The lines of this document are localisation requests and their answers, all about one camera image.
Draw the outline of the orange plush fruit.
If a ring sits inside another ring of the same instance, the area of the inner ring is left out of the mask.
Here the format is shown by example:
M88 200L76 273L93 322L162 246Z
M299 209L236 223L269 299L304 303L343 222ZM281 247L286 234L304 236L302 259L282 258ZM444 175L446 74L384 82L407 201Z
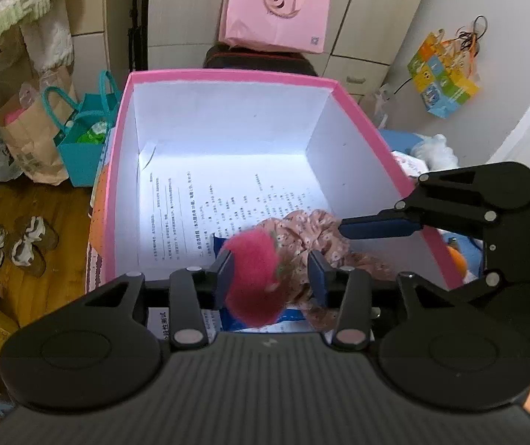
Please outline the orange plush fruit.
M462 279L465 279L468 273L468 264L465 256L461 252L460 246L456 238L449 238L447 241L447 248L454 262L457 272Z

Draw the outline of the white mesh bath sponge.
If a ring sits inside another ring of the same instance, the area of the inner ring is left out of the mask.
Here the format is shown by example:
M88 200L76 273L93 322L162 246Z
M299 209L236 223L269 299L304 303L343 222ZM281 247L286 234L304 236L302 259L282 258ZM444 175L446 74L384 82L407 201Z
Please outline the white mesh bath sponge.
M424 161L430 171L446 171L459 167L458 158L441 134L423 138L412 147L411 155Z

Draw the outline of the pink cardboard box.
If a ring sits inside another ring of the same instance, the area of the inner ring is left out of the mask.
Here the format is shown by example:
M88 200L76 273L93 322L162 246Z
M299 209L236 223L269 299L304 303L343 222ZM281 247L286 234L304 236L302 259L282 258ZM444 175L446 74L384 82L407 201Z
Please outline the pink cardboard box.
M323 209L373 215L413 191L335 80L233 69L128 76L90 228L89 289L210 264L214 237Z

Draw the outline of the printed paper sheet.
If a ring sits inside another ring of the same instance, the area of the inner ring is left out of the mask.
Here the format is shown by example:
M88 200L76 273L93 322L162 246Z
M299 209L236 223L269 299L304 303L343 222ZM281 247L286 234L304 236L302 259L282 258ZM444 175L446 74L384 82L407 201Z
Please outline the printed paper sheet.
M145 270L214 260L214 236L231 237L268 218L330 206L303 154L139 159L139 264Z

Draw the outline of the white plastic bag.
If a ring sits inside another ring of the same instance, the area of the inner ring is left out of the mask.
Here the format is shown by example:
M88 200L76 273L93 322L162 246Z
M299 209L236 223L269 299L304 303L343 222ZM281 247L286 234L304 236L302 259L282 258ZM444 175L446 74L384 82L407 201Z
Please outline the white plastic bag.
M396 108L395 91L389 83L382 85L371 97L371 121L383 129Z

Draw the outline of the colourful paper gift bag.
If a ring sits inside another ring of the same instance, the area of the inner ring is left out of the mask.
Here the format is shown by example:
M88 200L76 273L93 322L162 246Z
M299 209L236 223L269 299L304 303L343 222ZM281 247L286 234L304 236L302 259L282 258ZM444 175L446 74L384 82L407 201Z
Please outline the colourful paper gift bag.
M406 66L427 112L446 119L479 92L479 35L460 28L454 38L430 32Z

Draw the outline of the patterned slippers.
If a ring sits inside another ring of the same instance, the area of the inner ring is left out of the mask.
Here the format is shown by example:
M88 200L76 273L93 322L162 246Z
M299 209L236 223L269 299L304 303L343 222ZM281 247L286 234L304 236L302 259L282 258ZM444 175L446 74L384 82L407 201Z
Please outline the patterned slippers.
M59 244L59 235L43 216L21 216L14 221L13 231L0 225L0 267L8 259L25 274L40 278L46 272L43 254Z

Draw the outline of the grey wooden wardrobe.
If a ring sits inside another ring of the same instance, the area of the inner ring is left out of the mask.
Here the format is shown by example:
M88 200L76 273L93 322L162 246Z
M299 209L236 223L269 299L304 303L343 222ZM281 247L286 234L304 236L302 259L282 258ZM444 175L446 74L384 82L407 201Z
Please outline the grey wooden wardrobe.
M214 44L306 54L352 95L379 89L421 0L148 0L148 66L199 68Z

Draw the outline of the brown paper bag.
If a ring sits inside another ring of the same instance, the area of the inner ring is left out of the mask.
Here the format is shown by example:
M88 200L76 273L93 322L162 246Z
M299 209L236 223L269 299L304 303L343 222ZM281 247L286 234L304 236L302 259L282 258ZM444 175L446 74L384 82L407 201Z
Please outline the brown paper bag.
M40 83L43 89L57 86L77 100L71 75L64 66L47 72L43 79L24 82L19 92L0 109L0 135L29 179L56 186L69 176L55 144L60 130L43 106Z

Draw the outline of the black suitcase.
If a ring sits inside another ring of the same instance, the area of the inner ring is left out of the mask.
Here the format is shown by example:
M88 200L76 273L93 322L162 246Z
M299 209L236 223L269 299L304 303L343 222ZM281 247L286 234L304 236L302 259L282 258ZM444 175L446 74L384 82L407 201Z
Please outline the black suitcase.
M259 51L218 43L204 57L203 68L275 71L317 76L312 63L301 53Z

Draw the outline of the pink tote bag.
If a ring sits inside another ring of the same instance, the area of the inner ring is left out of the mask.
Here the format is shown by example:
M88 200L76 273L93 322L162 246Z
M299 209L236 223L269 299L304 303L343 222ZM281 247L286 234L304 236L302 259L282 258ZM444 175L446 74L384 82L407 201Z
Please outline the pink tote bag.
M259 51L323 53L330 0L223 0L218 41Z

